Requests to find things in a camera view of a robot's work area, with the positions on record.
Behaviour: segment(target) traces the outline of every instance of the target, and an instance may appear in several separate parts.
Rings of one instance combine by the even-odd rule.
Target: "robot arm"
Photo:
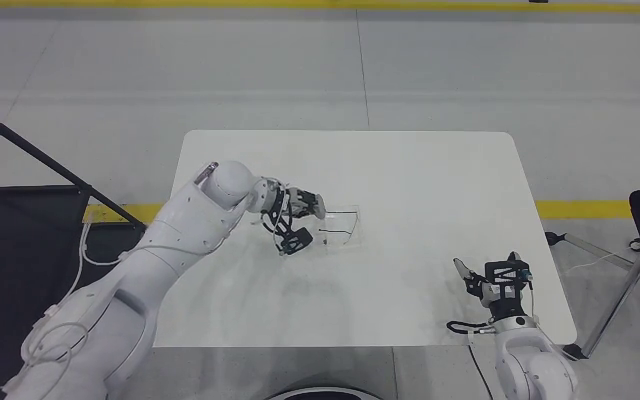
[[[447,327],[466,334],[496,334],[496,372],[509,400],[573,399],[577,378],[569,362],[529,317],[521,305],[521,291],[532,286],[529,265],[512,252],[507,261],[485,265],[485,275],[478,275],[459,259],[453,260],[467,292],[480,298],[491,311],[487,324],[465,324],[451,321]]]
[[[324,217],[319,195],[256,177],[239,162],[207,165],[109,274],[52,306],[34,325],[21,349],[25,365],[3,387],[7,399],[116,397],[151,350],[167,291],[222,245],[245,211],[270,217],[265,227],[281,239],[281,254],[312,240],[304,229],[293,231],[292,218]]]

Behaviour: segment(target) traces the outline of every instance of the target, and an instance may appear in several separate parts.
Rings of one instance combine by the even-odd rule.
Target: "yellow floor stripe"
[[[161,203],[125,204],[123,208],[144,223],[150,223],[162,207]],[[627,200],[536,201],[541,219],[631,218]],[[90,204],[85,221],[93,213],[93,222],[124,222],[125,219],[102,204]]]
[[[536,201],[542,219],[631,218],[628,200]]]
[[[640,4],[422,1],[422,0],[0,0],[10,7],[100,8],[306,8],[403,11],[492,11],[554,13],[640,13]]]

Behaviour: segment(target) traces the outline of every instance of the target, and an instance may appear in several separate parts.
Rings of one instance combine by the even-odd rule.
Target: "white cable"
[[[34,327],[36,327],[36,329],[34,331],[32,331],[27,338],[25,339],[25,348],[26,348],[26,352],[27,352],[27,359],[24,362],[24,365],[22,366],[22,368],[20,369],[20,371],[18,372],[18,374],[11,378],[9,380],[9,382],[7,382],[3,387],[2,390],[5,393],[10,393],[11,391],[15,390],[15,388],[17,388],[21,383],[22,380],[24,379],[24,377],[26,376],[26,374],[29,372],[29,369],[35,367],[36,365],[45,363],[45,362],[59,362],[62,358],[64,358],[64,356],[66,355],[66,363],[64,368],[62,369],[62,372],[60,373],[60,375],[58,376],[58,378],[56,378],[56,380],[53,382],[53,384],[49,387],[49,389],[47,389],[46,392],[44,392],[44,394],[38,399],[38,400],[43,400],[45,397],[47,397],[49,395],[49,393],[51,393],[51,391],[58,385],[58,383],[60,383],[60,381],[62,380],[62,378],[64,377],[64,375],[67,373],[67,370],[69,369],[69,366],[71,365],[71,359],[73,358],[73,350],[71,348],[71,346],[69,346],[66,343],[58,343],[56,345],[53,345],[52,347],[42,351],[42,341],[49,335],[51,334],[51,332],[63,328],[65,326],[75,326],[78,327],[80,329],[82,329],[83,334],[82,337],[80,338],[80,341],[78,342],[79,344],[77,345],[77,350],[76,350],[76,354],[82,350],[82,348],[84,347],[84,345],[87,343],[87,340],[89,338],[89,330],[82,325],[79,322],[63,322],[60,323],[58,325],[55,325],[54,327],[48,329],[42,336],[40,336],[40,339],[38,339],[38,341],[36,342],[35,347],[33,348],[33,350],[31,350],[31,342],[33,341],[33,338],[35,336],[37,336],[37,333],[40,332],[40,329],[38,329],[38,327],[43,326],[46,323],[46,321],[38,321],[36,322],[36,324],[34,325]],[[49,354],[51,351],[59,348],[59,347],[63,347],[64,349],[66,349],[66,351],[62,354],[62,356],[59,357],[55,357],[52,359],[45,359],[46,355]]]
[[[595,265],[595,264],[599,263],[600,261],[604,260],[605,258],[612,257],[612,256],[618,256],[618,255],[620,255],[621,253],[623,253],[624,251],[629,250],[630,248],[631,248],[631,246],[629,246],[629,247],[625,248],[624,250],[619,251],[619,252],[617,252],[617,253],[607,254],[606,256],[604,256],[604,257],[600,257],[600,258],[598,258],[597,260],[595,260],[594,262],[589,263],[589,264],[574,265],[573,267],[569,268],[569,269],[567,270],[567,272],[565,272],[564,274],[565,274],[565,275],[567,275],[567,274],[569,274],[569,272],[573,271],[573,270],[574,270],[574,269],[576,269],[576,268],[590,267],[590,266],[592,266],[592,265]]]

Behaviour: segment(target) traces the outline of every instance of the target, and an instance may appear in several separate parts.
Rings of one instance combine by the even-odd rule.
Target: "gray floor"
[[[119,203],[167,200],[192,129],[507,131],[536,200],[618,200],[640,187],[639,20],[2,10],[0,121]],[[52,183],[0,146],[0,185]],[[637,236],[630,220],[544,224],[612,250]],[[565,245],[553,253],[561,271],[593,260]],[[623,278],[604,262],[564,276],[581,339]],[[638,398],[638,296],[576,365],[590,398]],[[476,351],[500,398],[492,348]],[[486,398],[464,347],[161,349],[124,397],[262,399],[307,384],[385,399]]]
[[[623,257],[637,236],[631,220],[544,221],[548,230],[571,232]],[[566,243],[552,249],[569,304],[584,340],[624,271],[602,261],[566,271],[595,257]],[[544,288],[537,288],[544,295]],[[640,370],[640,292],[628,299],[592,359],[574,363],[581,382],[578,399],[636,399]],[[504,398],[490,344],[474,346],[495,399]],[[155,349],[124,399],[265,399],[306,385],[346,385],[383,399],[488,399],[466,347],[332,349]]]

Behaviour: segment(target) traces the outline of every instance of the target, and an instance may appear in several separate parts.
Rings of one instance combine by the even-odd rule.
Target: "white table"
[[[516,250],[531,266],[536,314],[557,343],[576,329],[511,137],[496,132],[192,131],[173,193],[210,161],[357,206],[355,242],[320,240],[281,257],[245,214],[230,239],[169,291],[155,345],[415,346],[460,344],[449,320],[486,321],[452,259]],[[528,291],[523,301],[530,310]]]

